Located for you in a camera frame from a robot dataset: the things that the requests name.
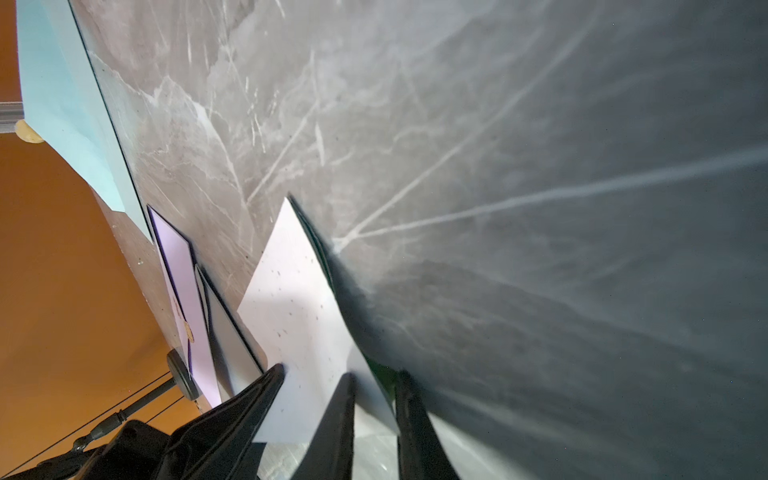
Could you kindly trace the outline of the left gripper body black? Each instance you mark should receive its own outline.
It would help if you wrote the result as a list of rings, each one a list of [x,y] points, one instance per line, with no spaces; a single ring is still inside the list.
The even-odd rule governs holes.
[[[179,479],[168,447],[171,436],[143,422],[128,421],[96,453],[75,479]]]

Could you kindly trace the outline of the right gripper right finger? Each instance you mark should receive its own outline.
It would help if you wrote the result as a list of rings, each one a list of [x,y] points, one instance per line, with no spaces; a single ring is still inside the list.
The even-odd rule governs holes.
[[[459,480],[429,419],[412,377],[399,371],[395,386],[400,479]]]

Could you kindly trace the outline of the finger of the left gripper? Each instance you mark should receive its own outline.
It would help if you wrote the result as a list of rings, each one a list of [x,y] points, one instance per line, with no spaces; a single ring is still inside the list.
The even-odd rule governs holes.
[[[285,380],[278,363],[235,397],[177,429],[169,479],[256,479],[265,445],[254,441]]]

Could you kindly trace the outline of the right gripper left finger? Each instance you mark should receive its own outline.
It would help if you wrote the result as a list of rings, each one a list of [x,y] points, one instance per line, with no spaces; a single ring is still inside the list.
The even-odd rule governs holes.
[[[352,478],[355,404],[355,377],[345,373],[292,476],[293,480]]]

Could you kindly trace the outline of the grey envelope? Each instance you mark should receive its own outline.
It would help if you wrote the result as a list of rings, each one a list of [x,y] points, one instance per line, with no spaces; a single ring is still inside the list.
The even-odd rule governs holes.
[[[243,329],[199,264],[195,266],[195,275],[201,293],[217,386],[221,400],[227,401],[260,378],[263,369]]]

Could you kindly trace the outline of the plain white paper sheet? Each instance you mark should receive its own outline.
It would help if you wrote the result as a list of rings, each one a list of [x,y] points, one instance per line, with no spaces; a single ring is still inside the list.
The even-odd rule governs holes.
[[[395,435],[384,389],[353,340],[310,235],[284,200],[238,314],[285,379],[255,439],[307,443],[341,377],[356,382],[355,434]]]

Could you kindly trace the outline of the purple envelope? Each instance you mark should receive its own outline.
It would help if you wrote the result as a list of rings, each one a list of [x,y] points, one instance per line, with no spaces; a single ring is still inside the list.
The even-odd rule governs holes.
[[[187,238],[151,206],[148,218],[163,263],[166,286],[176,319],[181,355],[200,394],[211,407],[222,403],[217,386],[209,337],[195,275],[195,256]],[[194,343],[186,337],[183,321],[190,324]]]

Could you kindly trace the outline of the teal envelope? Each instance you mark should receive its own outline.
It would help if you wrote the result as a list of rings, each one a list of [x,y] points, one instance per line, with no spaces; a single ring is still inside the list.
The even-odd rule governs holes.
[[[113,211],[151,239],[139,195],[68,1],[18,1],[26,123]]]

